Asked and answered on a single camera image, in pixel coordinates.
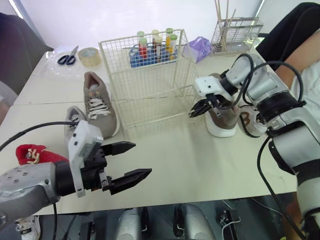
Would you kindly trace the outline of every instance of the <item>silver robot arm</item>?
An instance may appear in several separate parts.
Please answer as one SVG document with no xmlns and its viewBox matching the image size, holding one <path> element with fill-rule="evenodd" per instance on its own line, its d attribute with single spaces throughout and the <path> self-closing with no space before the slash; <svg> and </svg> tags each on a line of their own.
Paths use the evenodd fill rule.
<svg viewBox="0 0 320 240">
<path fill-rule="evenodd" d="M 250 56 L 254 67 L 263 63 L 259 56 Z M 203 114 L 210 107 L 219 108 L 224 100 L 230 103 L 250 71 L 249 59 L 241 56 L 222 79 L 197 78 L 194 88 L 206 99 L 192 108 L 190 117 Z M 246 95 L 266 122 L 267 134 L 272 138 L 269 150 L 273 158 L 282 170 L 297 177 L 303 230 L 313 239 L 312 236 L 320 232 L 320 126 L 304 104 L 298 102 L 266 66 L 254 71 Z"/>
<path fill-rule="evenodd" d="M 105 172 L 105 156 L 124 153 L 136 145 L 126 141 L 108 145 L 102 142 L 99 128 L 82 120 L 69 141 L 69 162 L 26 164 L 0 175 L 0 229 L 72 193 L 79 198 L 85 190 L 119 193 L 132 188 L 152 171 L 136 169 L 112 179 Z"/>
</svg>

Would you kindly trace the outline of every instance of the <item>wire basket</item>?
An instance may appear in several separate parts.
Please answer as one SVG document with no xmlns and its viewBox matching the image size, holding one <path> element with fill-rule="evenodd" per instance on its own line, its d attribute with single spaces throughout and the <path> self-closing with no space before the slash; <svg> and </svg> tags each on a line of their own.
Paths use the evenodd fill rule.
<svg viewBox="0 0 320 240">
<path fill-rule="evenodd" d="M 211 55 L 245 53 L 250 50 L 263 27 L 258 17 L 222 19 L 215 26 Z"/>
<path fill-rule="evenodd" d="M 100 52 L 109 74 L 118 114 L 128 140 L 163 131 L 189 120 L 188 112 L 197 100 L 193 82 L 197 77 L 195 64 L 185 56 L 190 47 L 185 31 L 177 35 L 174 49 L 166 48 L 163 58 L 146 59 L 133 65 L 130 53 L 137 48 L 138 37 L 130 36 L 99 43 Z M 166 44 L 166 32 L 160 32 Z M 153 35 L 145 34 L 152 48 Z"/>
</svg>

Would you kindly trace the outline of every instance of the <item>purple plastic bag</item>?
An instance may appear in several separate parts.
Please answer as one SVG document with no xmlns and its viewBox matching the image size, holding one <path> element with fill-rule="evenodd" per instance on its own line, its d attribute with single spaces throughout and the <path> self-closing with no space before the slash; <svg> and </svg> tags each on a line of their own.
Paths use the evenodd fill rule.
<svg viewBox="0 0 320 240">
<path fill-rule="evenodd" d="M 210 41 L 203 36 L 198 36 L 195 40 L 189 42 L 189 46 L 190 48 L 187 48 L 187 45 L 184 46 L 183 56 L 191 57 L 196 63 L 208 56 L 213 50 Z"/>
</svg>

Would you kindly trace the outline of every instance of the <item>blue test tube holder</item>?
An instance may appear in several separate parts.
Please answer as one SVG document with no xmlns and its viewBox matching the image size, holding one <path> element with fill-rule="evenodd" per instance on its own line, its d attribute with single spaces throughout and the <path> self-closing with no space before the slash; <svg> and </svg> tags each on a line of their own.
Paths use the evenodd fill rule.
<svg viewBox="0 0 320 240">
<path fill-rule="evenodd" d="M 174 53 L 169 53 L 166 50 L 166 44 L 165 44 L 166 42 L 164 41 L 162 43 L 163 44 L 161 45 L 160 58 L 157 58 L 157 53 L 154 51 L 152 43 L 147 44 L 146 58 L 143 58 L 143 56 L 140 55 L 139 45 L 134 45 L 129 52 L 131 67 L 137 68 L 137 67 L 167 62 L 170 60 L 170 56 L 172 55 L 173 55 L 173 60 L 177 59 L 177 53 L 178 53 L 177 47 L 175 47 Z"/>
</svg>

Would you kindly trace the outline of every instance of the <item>scissors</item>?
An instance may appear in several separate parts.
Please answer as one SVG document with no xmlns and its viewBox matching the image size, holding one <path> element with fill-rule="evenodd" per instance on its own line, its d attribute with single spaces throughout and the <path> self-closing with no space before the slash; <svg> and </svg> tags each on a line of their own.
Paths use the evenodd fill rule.
<svg viewBox="0 0 320 240">
<path fill-rule="evenodd" d="M 76 46 L 72 52 L 70 53 L 70 55 L 64 55 L 62 57 L 59 58 L 59 60 L 57 61 L 58 64 L 60 65 L 72 65 L 76 62 L 76 57 L 75 57 L 75 54 L 78 50 L 78 47 L 79 46 Z"/>
</svg>

